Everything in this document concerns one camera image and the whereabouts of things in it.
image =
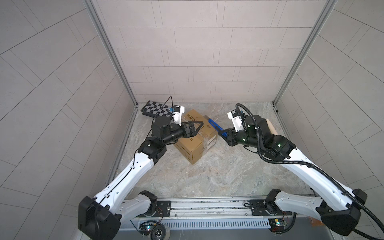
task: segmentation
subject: brown cardboard box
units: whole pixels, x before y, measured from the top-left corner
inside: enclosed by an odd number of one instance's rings
[[[180,138],[174,146],[188,159],[191,164],[195,164],[205,151],[210,149],[217,139],[217,131],[209,124],[200,113],[192,109],[182,117],[183,121],[202,121],[204,125],[199,133],[190,138]]]

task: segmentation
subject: folding chess box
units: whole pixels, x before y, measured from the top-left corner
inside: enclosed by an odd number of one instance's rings
[[[140,110],[143,115],[149,116],[151,118],[154,118],[155,116],[170,116],[170,106],[164,105],[162,107],[162,103],[157,103],[153,101],[148,101],[147,104]]]

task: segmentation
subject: corrugated black cable conduit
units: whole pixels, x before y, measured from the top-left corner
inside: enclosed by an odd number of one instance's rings
[[[267,158],[265,158],[262,154],[262,151],[260,151],[259,149],[263,149],[263,142],[262,142],[262,139],[260,137],[260,128],[259,128],[259,125],[257,124],[256,122],[256,119],[255,117],[253,116],[253,114],[251,113],[251,111],[249,111],[248,108],[246,108],[243,104],[241,103],[237,103],[236,104],[236,110],[240,113],[240,110],[239,110],[239,107],[241,107],[242,109],[244,109],[249,116],[251,116],[252,118],[252,121],[255,125],[255,127],[257,128],[256,129],[256,139],[257,139],[257,149],[258,149],[258,155],[260,156],[260,158],[264,161],[264,162],[267,162],[267,163],[271,163],[271,164],[296,164],[296,165],[305,165],[307,167],[310,167],[310,168],[313,168],[315,169],[316,171],[318,171],[319,173],[321,173],[323,176],[325,176],[329,181],[331,181],[345,196],[347,196],[349,199],[351,199],[354,203],[356,203],[362,210],[364,210],[364,212],[366,212],[368,214],[368,216],[370,216],[374,221],[375,223],[377,223],[377,225],[380,227],[381,231],[384,233],[384,224],[366,207],[364,206],[364,204],[362,204],[359,200],[357,200],[354,196],[352,196],[345,188],[343,188],[335,179],[333,179],[330,175],[328,175],[324,170],[322,170],[321,168],[319,168],[318,166],[312,164],[312,163],[309,163],[309,162],[302,162],[302,161],[272,161],[272,160],[269,160]],[[363,233],[357,229],[353,229],[353,231],[367,239],[370,239],[370,240],[382,240],[380,238],[375,238],[375,237],[372,237],[366,233]]]

